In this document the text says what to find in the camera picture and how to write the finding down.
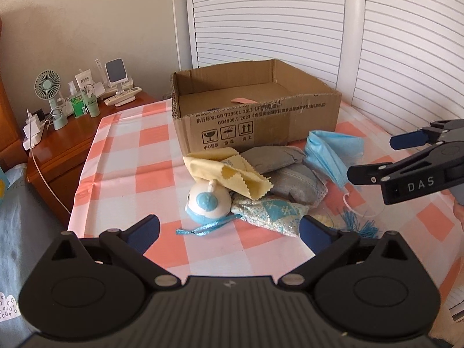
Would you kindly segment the cream ring blue tassel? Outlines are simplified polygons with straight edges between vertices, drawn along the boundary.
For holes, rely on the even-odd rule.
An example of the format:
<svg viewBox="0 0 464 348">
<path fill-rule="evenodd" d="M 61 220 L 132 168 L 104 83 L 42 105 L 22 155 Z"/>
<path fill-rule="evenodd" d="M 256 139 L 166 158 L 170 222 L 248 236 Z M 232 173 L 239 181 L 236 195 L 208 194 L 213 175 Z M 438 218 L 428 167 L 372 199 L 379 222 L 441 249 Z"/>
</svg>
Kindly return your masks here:
<svg viewBox="0 0 464 348">
<path fill-rule="evenodd" d="M 374 220 L 360 219 L 353 211 L 349 211 L 346 208 L 338 215 L 340 219 L 337 221 L 327 214 L 313 214 L 312 217 L 331 229 L 338 229 L 343 232 L 355 232 L 362 238 L 374 239 L 378 238 L 380 234 L 380 230 L 375 225 Z"/>
</svg>

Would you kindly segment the blue surgical face mask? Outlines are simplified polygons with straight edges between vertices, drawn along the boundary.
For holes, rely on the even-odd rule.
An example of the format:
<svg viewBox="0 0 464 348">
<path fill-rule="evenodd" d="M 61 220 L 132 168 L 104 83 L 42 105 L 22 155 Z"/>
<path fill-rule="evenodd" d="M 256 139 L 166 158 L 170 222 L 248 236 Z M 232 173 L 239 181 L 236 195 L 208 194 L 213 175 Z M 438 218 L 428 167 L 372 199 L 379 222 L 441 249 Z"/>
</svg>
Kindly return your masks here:
<svg viewBox="0 0 464 348">
<path fill-rule="evenodd" d="M 342 191 L 342 200 L 354 215 L 365 219 L 373 219 L 384 211 L 384 207 L 379 211 L 373 211 L 369 208 L 365 211 L 357 211 L 348 203 L 350 194 L 347 189 L 350 183 L 348 180 L 348 168 L 363 158 L 364 140 L 361 137 L 331 131 L 312 130 L 308 134 L 304 153 L 306 163 L 331 180 Z"/>
</svg>

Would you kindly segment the blue patterned sachet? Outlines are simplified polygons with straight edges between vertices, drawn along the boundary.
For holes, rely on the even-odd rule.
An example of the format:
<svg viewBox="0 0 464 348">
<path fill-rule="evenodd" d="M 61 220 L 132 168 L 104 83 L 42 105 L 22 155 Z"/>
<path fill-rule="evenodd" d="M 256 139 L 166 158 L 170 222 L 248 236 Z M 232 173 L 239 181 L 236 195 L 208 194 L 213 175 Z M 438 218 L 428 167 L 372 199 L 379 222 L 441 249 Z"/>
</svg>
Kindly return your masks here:
<svg viewBox="0 0 464 348">
<path fill-rule="evenodd" d="M 299 236 L 300 221 L 308 211 L 309 206 L 274 196 L 251 200 L 236 195 L 231 205 L 231 212 L 250 225 L 291 237 Z"/>
</svg>

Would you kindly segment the grey mesh fabric pouch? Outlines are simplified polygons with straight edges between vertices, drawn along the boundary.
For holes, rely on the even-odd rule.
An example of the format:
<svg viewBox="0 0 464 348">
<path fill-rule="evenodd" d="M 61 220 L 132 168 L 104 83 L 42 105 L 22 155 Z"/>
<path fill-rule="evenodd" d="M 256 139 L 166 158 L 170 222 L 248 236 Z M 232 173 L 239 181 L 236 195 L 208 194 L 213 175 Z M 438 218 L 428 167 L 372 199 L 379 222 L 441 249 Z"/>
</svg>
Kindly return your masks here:
<svg viewBox="0 0 464 348">
<path fill-rule="evenodd" d="M 292 202 L 317 207 L 328 193 L 318 174 L 304 164 L 292 164 L 267 174 L 274 185 L 271 193 Z"/>
</svg>

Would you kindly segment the blue white plush toy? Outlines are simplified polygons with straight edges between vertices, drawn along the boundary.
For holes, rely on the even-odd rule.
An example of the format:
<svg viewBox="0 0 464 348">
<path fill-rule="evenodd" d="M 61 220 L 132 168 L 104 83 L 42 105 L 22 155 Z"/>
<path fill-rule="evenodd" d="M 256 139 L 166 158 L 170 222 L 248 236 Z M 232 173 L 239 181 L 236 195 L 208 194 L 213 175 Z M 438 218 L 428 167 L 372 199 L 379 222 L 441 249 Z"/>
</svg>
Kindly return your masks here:
<svg viewBox="0 0 464 348">
<path fill-rule="evenodd" d="M 190 189 L 185 211 L 197 224 L 195 229 L 177 229 L 182 236 L 206 236 L 241 217 L 231 212 L 232 199 L 229 190 L 216 180 L 197 181 Z"/>
</svg>

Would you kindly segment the yellow cleaning cloth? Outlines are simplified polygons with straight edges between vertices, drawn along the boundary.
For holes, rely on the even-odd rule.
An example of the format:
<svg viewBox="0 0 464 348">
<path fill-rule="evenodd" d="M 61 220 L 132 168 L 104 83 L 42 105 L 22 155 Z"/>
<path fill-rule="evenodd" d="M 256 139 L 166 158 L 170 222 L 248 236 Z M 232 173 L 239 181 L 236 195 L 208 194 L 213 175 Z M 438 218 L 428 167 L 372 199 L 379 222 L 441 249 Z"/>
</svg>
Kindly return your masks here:
<svg viewBox="0 0 464 348">
<path fill-rule="evenodd" d="M 223 187 L 251 200 L 259 200 L 274 185 L 233 148 L 214 148 L 183 157 L 195 181 L 217 181 Z"/>
</svg>

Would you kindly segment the white louvered closet door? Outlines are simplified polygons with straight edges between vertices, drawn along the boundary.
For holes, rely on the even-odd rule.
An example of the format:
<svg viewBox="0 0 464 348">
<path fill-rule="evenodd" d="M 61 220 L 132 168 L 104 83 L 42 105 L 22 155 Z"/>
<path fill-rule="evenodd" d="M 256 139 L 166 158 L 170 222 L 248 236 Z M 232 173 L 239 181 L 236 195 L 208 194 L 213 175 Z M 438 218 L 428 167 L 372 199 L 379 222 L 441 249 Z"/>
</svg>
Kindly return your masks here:
<svg viewBox="0 0 464 348">
<path fill-rule="evenodd" d="M 194 67 L 279 59 L 390 134 L 463 116 L 463 0 L 186 0 Z"/>
</svg>

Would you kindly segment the wooden nightstand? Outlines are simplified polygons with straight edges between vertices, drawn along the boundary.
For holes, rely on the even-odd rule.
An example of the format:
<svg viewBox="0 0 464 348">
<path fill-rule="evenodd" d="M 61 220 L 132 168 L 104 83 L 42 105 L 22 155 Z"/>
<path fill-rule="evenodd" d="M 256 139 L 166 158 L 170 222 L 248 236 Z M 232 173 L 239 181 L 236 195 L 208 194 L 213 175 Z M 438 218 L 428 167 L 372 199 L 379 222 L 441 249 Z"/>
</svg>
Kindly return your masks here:
<svg viewBox="0 0 464 348">
<path fill-rule="evenodd" d="M 145 92 L 118 108 L 100 102 L 98 117 L 71 117 L 64 128 L 44 131 L 42 140 L 29 155 L 26 179 L 64 227 L 69 223 L 80 175 L 101 120 L 153 102 L 155 98 Z"/>
</svg>

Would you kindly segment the brown cardboard box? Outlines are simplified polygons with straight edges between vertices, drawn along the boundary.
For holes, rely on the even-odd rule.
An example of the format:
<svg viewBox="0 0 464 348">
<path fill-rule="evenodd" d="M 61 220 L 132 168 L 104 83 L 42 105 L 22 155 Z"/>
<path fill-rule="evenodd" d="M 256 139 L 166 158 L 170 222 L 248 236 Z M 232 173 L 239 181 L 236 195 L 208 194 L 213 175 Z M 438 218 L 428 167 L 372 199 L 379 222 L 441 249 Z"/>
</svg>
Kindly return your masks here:
<svg viewBox="0 0 464 348">
<path fill-rule="evenodd" d="M 287 145 L 333 131 L 341 94 L 280 60 L 241 61 L 175 72 L 172 118 L 183 155 Z"/>
</svg>

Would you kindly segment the green sanitizer bottle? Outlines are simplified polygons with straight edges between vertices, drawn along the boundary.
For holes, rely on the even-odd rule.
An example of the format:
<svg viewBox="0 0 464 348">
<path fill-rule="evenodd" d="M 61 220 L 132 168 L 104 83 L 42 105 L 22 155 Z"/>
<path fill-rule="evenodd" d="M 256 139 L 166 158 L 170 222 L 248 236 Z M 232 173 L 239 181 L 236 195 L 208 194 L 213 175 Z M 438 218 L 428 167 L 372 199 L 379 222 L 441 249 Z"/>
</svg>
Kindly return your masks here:
<svg viewBox="0 0 464 348">
<path fill-rule="evenodd" d="M 69 101 L 72 106 L 73 115 L 76 119 L 85 115 L 85 104 L 81 92 L 78 92 L 77 94 L 70 96 Z"/>
</svg>

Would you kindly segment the white remote control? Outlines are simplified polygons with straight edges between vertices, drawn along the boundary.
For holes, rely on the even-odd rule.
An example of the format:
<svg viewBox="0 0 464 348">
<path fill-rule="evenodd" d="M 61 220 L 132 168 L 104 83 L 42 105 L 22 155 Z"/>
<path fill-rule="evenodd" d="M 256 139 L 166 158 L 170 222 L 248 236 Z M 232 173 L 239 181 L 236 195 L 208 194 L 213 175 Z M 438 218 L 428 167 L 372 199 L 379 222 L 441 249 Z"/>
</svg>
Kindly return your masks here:
<svg viewBox="0 0 464 348">
<path fill-rule="evenodd" d="M 136 96 L 141 92 L 142 88 L 135 86 L 128 90 L 124 90 L 122 93 L 117 93 L 112 97 L 106 98 L 104 103 L 106 106 L 120 107 L 124 104 L 133 102 Z"/>
</svg>

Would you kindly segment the white power strip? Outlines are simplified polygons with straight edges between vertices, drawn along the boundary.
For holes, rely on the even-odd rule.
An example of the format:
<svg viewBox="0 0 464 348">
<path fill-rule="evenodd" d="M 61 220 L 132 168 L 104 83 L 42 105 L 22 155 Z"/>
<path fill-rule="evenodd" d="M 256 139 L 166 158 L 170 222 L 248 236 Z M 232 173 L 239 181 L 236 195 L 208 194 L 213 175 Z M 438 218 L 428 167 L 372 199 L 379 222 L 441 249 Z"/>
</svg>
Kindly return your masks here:
<svg viewBox="0 0 464 348">
<path fill-rule="evenodd" d="M 39 119 L 38 114 L 31 114 L 27 110 L 28 118 L 25 120 L 23 127 L 24 139 L 23 148 L 25 151 L 34 148 L 42 140 L 45 129 L 50 125 L 49 119 Z"/>
</svg>

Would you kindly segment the phone on white stand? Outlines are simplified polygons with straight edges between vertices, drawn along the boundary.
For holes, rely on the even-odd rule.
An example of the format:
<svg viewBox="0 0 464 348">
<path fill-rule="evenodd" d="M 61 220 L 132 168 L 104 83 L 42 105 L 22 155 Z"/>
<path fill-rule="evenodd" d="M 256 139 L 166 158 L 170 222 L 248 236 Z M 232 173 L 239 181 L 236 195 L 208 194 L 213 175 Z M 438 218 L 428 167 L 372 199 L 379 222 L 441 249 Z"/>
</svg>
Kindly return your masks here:
<svg viewBox="0 0 464 348">
<path fill-rule="evenodd" d="M 121 94 L 124 91 L 123 84 L 129 80 L 123 59 L 116 58 L 112 61 L 107 61 L 105 63 L 105 71 L 108 77 L 108 85 L 116 87 L 116 93 Z"/>
</svg>

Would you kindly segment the white cream tube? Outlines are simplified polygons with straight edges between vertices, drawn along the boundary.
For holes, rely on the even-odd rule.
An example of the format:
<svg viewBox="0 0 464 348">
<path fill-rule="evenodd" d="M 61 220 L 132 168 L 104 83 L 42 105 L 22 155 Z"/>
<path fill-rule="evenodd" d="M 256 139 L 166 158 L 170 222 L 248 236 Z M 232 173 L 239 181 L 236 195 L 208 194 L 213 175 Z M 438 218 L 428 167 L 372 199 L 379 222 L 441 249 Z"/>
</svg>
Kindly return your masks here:
<svg viewBox="0 0 464 348">
<path fill-rule="evenodd" d="M 85 71 L 79 70 L 79 73 L 75 76 L 75 81 L 80 90 L 85 90 L 88 85 L 94 85 L 91 70 L 89 69 Z"/>
</svg>

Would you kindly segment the green desk fan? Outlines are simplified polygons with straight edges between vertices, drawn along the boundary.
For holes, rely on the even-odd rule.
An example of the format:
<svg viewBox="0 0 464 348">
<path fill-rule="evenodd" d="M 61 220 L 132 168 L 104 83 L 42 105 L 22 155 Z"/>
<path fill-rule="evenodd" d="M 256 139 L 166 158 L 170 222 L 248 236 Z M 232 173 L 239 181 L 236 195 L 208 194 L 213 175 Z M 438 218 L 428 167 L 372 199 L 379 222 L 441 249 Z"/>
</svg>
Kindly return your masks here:
<svg viewBox="0 0 464 348">
<path fill-rule="evenodd" d="M 61 77 L 57 72 L 47 69 L 39 73 L 34 83 L 36 96 L 50 104 L 50 116 L 55 130 L 64 128 L 67 123 L 67 116 L 64 113 L 65 101 L 60 96 Z"/>
</svg>

